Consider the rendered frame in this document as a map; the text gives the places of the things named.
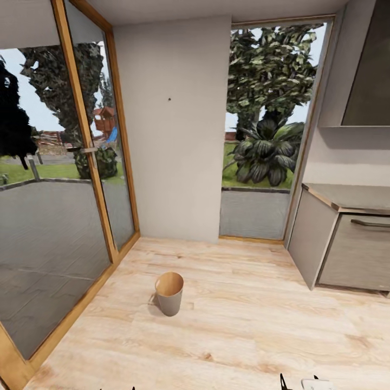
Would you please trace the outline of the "trash can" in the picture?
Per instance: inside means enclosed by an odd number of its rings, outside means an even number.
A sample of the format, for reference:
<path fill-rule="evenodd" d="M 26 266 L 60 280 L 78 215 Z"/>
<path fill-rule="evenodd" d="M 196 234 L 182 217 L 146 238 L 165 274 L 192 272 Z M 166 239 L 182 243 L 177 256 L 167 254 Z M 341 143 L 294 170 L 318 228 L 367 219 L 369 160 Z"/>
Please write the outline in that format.
<path fill-rule="evenodd" d="M 183 294 L 184 279 L 177 272 L 166 272 L 156 280 L 155 290 L 166 316 L 173 317 L 179 312 Z"/>

